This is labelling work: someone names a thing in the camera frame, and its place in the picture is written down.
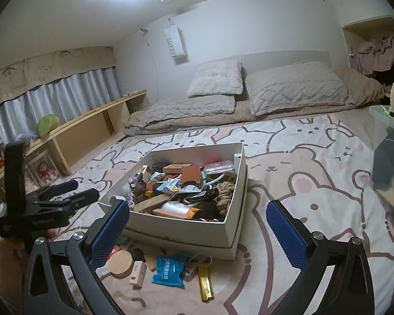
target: ceiling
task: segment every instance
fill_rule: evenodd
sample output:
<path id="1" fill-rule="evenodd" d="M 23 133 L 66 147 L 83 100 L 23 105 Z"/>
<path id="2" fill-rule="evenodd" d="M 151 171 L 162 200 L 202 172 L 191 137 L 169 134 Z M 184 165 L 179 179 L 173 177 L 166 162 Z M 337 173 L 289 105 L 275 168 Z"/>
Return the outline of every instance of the ceiling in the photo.
<path id="1" fill-rule="evenodd" d="M 0 15 L 0 68 L 83 46 L 112 46 L 169 13 L 206 0 L 11 0 Z"/>

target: white cardboard box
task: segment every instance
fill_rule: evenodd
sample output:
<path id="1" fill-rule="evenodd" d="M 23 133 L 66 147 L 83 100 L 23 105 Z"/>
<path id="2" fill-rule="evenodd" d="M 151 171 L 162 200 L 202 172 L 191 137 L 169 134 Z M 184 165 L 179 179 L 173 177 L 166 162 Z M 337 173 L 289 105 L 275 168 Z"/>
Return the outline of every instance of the white cardboard box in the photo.
<path id="1" fill-rule="evenodd" d="M 210 160 L 233 162 L 234 154 L 240 154 L 241 159 L 232 202 L 223 223 L 163 218 L 130 212 L 130 219 L 124 231 L 124 235 L 129 238 L 153 245 L 186 252 L 205 252 L 216 258 L 233 260 L 241 232 L 246 197 L 247 165 L 242 143 L 151 151 L 108 190 L 99 201 L 99 205 L 106 212 L 111 196 L 122 195 L 128 179 L 143 165 L 151 167 L 154 163 L 166 162 L 204 166 Z"/>

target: box lid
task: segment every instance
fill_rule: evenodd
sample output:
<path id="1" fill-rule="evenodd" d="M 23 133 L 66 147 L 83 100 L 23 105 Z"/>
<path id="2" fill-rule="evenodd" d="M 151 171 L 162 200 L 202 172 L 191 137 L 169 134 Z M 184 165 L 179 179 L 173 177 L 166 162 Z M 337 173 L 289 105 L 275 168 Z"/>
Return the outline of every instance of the box lid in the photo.
<path id="1" fill-rule="evenodd" d="M 369 107 L 369 113 L 377 120 L 394 129 L 394 117 L 384 114 L 381 105 L 373 105 Z"/>

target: pink clothing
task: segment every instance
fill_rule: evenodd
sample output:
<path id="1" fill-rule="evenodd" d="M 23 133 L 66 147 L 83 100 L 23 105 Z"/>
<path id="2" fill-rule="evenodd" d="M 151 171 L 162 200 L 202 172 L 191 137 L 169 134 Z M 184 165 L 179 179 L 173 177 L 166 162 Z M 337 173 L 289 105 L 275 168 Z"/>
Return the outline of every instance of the pink clothing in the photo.
<path id="1" fill-rule="evenodd" d="M 394 64 L 394 35 L 361 43 L 354 60 L 355 68 L 364 75 L 388 71 Z"/>

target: green plush toy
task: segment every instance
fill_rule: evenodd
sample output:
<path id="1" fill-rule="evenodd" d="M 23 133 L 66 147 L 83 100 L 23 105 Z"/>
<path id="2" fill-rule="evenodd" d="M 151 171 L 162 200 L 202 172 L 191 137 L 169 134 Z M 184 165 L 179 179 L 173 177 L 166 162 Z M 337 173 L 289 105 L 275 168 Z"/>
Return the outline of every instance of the green plush toy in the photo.
<path id="1" fill-rule="evenodd" d="M 38 134 L 40 137 L 44 137 L 51 131 L 56 129 L 60 124 L 60 120 L 57 116 L 53 114 L 45 115 L 38 122 Z"/>

